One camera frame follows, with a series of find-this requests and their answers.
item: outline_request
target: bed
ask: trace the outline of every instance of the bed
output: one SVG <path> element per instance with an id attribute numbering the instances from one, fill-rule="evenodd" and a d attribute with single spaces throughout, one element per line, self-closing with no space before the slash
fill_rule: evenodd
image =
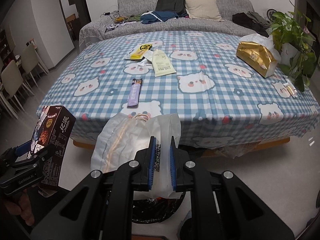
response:
<path id="1" fill-rule="evenodd" d="M 279 69 L 263 78 L 235 56 L 239 37 L 209 32 L 167 31 L 128 35 L 87 47 L 61 74 L 41 102 L 64 105 L 75 117 L 71 138 L 94 144 L 107 121 L 178 113 L 180 144 L 215 149 L 289 136 L 302 137 L 319 122 L 320 107 L 306 88 L 293 98 Z M 152 42 L 176 74 L 154 77 L 124 55 Z M 142 78 L 137 109 L 127 108 L 133 78 Z"/>

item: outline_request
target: beige pillow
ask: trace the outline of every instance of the beige pillow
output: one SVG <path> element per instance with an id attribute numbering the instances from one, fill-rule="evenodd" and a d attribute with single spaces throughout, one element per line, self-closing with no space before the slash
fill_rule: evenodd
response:
<path id="1" fill-rule="evenodd" d="M 217 6 L 217 0 L 186 0 L 186 9 L 191 19 L 224 21 Z"/>

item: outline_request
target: human hand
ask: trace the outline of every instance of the human hand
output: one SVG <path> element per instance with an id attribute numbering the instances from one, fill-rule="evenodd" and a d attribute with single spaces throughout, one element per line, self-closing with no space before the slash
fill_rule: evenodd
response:
<path id="1" fill-rule="evenodd" d="M 32 214 L 31 204 L 26 189 L 22 192 L 22 195 L 18 201 L 19 205 L 6 199 L 3 200 L 3 203 L 10 214 L 14 216 L 20 215 L 21 218 L 25 220 L 28 226 L 33 225 L 33 223 L 35 222 L 35 218 Z"/>

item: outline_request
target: white plastic bag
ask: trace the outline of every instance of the white plastic bag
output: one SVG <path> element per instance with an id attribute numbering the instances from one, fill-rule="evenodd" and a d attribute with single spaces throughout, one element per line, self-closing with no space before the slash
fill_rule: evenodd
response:
<path id="1" fill-rule="evenodd" d="M 279 52 L 274 48 L 274 44 L 273 44 L 273 39 L 272 39 L 272 35 L 270 35 L 268 38 L 264 37 L 260 34 L 250 34 L 250 35 L 246 35 L 243 36 L 239 39 L 239 43 L 241 41 L 253 41 L 255 43 L 258 43 L 264 47 L 266 47 L 271 54 L 273 55 L 273 57 L 275 58 L 276 61 L 281 62 L 281 57 Z"/>
<path id="2" fill-rule="evenodd" d="M 133 160 L 137 151 L 148 148 L 151 136 L 161 145 L 160 168 L 154 172 L 152 190 L 135 192 L 134 199 L 180 198 L 181 193 L 172 189 L 170 173 L 171 137 L 174 137 L 177 147 L 181 136 L 178 114 L 158 115 L 146 122 L 128 118 L 122 113 L 116 114 L 98 136 L 91 158 L 91 171 L 106 173 L 116 170 Z"/>

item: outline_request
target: potted plant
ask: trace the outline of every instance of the potted plant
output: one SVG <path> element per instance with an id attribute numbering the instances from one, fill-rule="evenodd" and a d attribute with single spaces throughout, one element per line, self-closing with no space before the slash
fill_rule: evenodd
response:
<path id="1" fill-rule="evenodd" d="M 308 23 L 311 20 L 297 11 L 298 19 L 305 17 L 307 24 L 304 29 L 293 16 L 294 12 L 275 12 L 272 16 L 275 17 L 271 25 L 273 43 L 275 49 L 281 54 L 282 62 L 278 67 L 282 72 L 289 76 L 292 83 L 301 91 L 304 91 L 304 84 L 310 85 L 307 76 L 311 76 L 315 70 L 316 55 L 308 44 L 313 41 L 313 38 L 308 35 Z"/>

